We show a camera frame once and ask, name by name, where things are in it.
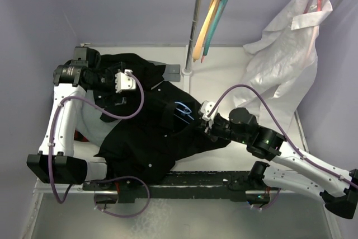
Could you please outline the light blue hanger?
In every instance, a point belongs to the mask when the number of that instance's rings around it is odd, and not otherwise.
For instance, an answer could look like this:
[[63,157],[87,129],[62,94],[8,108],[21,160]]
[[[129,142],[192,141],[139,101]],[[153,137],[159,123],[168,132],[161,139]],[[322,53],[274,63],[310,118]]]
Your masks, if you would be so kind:
[[192,110],[182,102],[174,102],[176,105],[174,110],[174,116],[182,120],[183,122],[190,124],[195,119],[192,116]]

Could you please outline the black button shirt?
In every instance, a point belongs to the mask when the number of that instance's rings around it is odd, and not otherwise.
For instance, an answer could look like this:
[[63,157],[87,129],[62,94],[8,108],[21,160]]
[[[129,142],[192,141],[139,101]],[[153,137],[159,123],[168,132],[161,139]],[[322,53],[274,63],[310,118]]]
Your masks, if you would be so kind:
[[[105,159],[110,176],[135,176],[147,183],[155,182],[178,160],[229,144],[220,138],[212,141],[199,129],[200,103],[164,80],[164,65],[124,53],[100,56],[100,68],[114,74],[131,69],[136,81],[134,91],[92,91],[94,103],[105,109],[100,119],[107,123],[120,121],[97,154]],[[174,116],[176,101],[192,110],[193,122],[187,124]]]

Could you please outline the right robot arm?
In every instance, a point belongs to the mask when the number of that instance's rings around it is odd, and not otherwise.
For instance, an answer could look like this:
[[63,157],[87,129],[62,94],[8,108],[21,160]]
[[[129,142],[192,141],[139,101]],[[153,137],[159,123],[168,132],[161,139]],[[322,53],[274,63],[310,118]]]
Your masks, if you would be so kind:
[[321,202],[341,218],[353,219],[357,208],[357,170],[330,165],[290,145],[280,133],[260,126],[243,107],[233,109],[225,119],[209,102],[201,106],[199,115],[204,133],[242,143],[258,159],[248,177],[254,189],[293,191]]

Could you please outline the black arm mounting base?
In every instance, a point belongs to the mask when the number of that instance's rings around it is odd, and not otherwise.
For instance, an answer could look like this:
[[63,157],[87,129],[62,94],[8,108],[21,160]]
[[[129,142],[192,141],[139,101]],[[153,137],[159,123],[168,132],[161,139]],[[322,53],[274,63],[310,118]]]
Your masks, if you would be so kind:
[[270,202],[269,190],[249,181],[248,171],[172,171],[162,181],[148,184],[133,179],[120,180],[117,184],[85,183],[84,191],[92,191],[103,203],[133,203],[135,199],[225,199],[262,205]]

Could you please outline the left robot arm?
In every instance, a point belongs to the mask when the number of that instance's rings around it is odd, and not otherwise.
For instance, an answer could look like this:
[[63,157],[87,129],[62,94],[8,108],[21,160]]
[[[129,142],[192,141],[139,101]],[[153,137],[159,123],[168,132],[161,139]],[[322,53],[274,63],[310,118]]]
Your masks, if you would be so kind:
[[53,73],[54,101],[43,142],[36,154],[27,157],[27,166],[43,183],[80,185],[94,181],[103,190],[115,184],[105,161],[76,157],[74,134],[87,90],[97,89],[100,53],[76,47],[74,57]]

